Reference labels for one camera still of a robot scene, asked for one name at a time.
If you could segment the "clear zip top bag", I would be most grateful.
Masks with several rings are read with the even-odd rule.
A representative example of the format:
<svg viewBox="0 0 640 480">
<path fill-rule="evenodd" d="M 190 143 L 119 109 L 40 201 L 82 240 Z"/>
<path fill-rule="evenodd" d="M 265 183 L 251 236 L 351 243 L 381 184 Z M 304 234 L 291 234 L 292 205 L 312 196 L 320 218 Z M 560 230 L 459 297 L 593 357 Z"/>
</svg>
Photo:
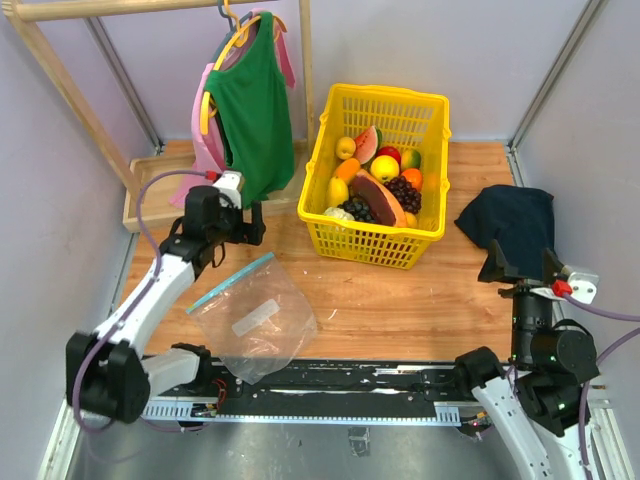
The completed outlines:
<svg viewBox="0 0 640 480">
<path fill-rule="evenodd" d="M 275 255 L 224 280 L 187 309 L 227 370 L 254 385 L 316 336 L 312 307 Z"/>
</svg>

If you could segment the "papaya slice toy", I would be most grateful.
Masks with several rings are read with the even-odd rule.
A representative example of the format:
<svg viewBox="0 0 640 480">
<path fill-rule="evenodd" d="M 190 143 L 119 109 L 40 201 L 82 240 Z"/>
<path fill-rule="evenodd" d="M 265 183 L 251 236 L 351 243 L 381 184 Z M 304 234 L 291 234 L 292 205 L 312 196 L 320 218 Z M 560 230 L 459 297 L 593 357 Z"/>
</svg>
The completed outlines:
<svg viewBox="0 0 640 480">
<path fill-rule="evenodd" d="M 381 225 L 404 228 L 406 216 L 394 195 L 366 170 L 360 169 L 351 182 L 353 193 L 367 202 Z"/>
</svg>

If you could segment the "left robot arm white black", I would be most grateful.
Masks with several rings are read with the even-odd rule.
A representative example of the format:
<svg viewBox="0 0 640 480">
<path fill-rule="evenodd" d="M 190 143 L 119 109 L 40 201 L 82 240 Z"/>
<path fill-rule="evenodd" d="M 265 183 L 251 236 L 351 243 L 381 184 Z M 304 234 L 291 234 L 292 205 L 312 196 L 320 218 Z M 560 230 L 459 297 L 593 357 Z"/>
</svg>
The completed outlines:
<svg viewBox="0 0 640 480">
<path fill-rule="evenodd" d="M 145 357 L 150 337 L 176 300 L 209 266 L 226 244 L 259 245 L 266 226 L 262 205 L 251 205 L 251 220 L 225 193 L 197 186 L 187 194 L 183 216 L 141 283 L 124 303 L 91 333 L 76 332 L 66 345 L 66 396 L 77 420 L 89 412 L 126 424 L 135 422 L 148 401 L 174 387 L 207 393 L 214 383 L 210 352 L 175 344 L 163 355 Z"/>
</svg>

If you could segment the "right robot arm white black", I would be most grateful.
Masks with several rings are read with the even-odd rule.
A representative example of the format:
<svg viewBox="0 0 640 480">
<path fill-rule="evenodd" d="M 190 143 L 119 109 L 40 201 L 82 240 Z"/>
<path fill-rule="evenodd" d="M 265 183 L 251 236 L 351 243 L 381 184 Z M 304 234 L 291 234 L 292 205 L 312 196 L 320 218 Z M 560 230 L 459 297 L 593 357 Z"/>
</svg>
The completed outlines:
<svg viewBox="0 0 640 480">
<path fill-rule="evenodd" d="M 620 314 L 593 307 L 596 273 L 543 253 L 543 277 L 527 278 L 493 241 L 478 279 L 502 283 L 512 302 L 511 354 L 502 364 L 487 347 L 456 358 L 453 387 L 488 414 L 521 479 L 632 479 L 635 474 L 615 418 L 593 399 L 605 358 L 638 330 L 598 352 L 593 335 L 573 319 L 557 320 L 567 302 L 607 319 Z"/>
</svg>

